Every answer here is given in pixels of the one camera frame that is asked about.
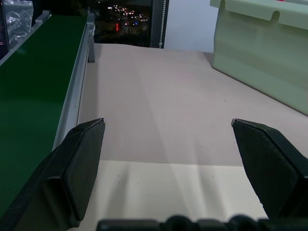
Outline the light green plastic bin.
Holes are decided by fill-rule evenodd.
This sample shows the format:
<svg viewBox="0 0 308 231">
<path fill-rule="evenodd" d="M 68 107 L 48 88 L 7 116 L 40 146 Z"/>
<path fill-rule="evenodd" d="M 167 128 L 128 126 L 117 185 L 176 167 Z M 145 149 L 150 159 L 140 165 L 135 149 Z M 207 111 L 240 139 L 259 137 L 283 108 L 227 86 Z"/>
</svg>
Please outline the light green plastic bin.
<svg viewBox="0 0 308 231">
<path fill-rule="evenodd" d="M 308 115 L 308 0 L 210 0 L 212 67 Z"/>
</svg>

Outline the clear plastic bag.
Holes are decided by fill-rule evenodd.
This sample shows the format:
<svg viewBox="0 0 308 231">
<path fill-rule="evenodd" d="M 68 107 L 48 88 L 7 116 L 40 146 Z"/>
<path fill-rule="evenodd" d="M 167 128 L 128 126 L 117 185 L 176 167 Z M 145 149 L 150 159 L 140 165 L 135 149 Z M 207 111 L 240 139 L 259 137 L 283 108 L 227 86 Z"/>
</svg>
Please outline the clear plastic bag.
<svg viewBox="0 0 308 231">
<path fill-rule="evenodd" d="M 12 50 L 31 31 L 33 3 L 31 0 L 4 0 L 9 48 Z"/>
</svg>

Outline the pink table mat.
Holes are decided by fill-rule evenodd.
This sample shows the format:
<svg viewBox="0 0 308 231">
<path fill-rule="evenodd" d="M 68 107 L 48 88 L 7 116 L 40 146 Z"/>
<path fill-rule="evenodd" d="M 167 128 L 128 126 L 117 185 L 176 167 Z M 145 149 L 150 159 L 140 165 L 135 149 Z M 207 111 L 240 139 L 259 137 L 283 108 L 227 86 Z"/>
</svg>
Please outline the pink table mat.
<svg viewBox="0 0 308 231">
<path fill-rule="evenodd" d="M 209 53 L 94 49 L 79 121 L 105 119 L 102 160 L 240 166 L 234 118 L 279 130 L 308 157 L 308 116 L 216 71 Z"/>
</svg>

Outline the green conveyor belt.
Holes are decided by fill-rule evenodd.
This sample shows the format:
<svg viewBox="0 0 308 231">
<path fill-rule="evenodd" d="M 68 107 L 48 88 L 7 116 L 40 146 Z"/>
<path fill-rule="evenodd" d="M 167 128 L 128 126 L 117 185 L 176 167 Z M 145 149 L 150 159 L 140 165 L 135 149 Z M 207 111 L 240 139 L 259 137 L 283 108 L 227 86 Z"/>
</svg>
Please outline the green conveyor belt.
<svg viewBox="0 0 308 231">
<path fill-rule="evenodd" d="M 0 66 L 0 217 L 52 152 L 86 20 L 51 16 Z"/>
</svg>

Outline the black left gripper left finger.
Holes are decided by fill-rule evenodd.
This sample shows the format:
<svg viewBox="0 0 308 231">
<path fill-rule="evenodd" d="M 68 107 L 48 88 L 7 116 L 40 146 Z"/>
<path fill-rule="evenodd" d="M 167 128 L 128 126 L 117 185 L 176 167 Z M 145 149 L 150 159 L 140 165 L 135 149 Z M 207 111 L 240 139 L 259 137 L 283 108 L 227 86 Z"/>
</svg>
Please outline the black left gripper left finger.
<svg viewBox="0 0 308 231">
<path fill-rule="evenodd" d="M 96 181 L 105 120 L 71 129 L 0 218 L 0 231 L 67 231 L 84 219 Z"/>
</svg>

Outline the dark window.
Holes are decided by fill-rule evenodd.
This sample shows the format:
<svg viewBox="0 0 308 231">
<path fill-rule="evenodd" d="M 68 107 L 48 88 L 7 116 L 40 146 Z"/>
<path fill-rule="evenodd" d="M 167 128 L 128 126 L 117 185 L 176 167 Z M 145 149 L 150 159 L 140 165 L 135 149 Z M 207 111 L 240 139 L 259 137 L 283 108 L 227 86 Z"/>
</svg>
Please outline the dark window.
<svg viewBox="0 0 308 231">
<path fill-rule="evenodd" d="M 44 0 L 57 15 L 94 14 L 94 42 L 150 47 L 152 0 Z"/>
</svg>

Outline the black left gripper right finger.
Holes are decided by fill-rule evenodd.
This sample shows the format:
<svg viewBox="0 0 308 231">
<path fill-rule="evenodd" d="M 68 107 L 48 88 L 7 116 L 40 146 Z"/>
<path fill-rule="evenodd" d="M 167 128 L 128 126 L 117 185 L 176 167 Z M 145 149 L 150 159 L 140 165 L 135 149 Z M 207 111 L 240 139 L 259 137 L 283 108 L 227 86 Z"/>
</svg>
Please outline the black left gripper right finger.
<svg viewBox="0 0 308 231">
<path fill-rule="evenodd" d="M 231 126 L 268 218 L 308 218 L 308 158 L 275 128 L 238 118 Z"/>
</svg>

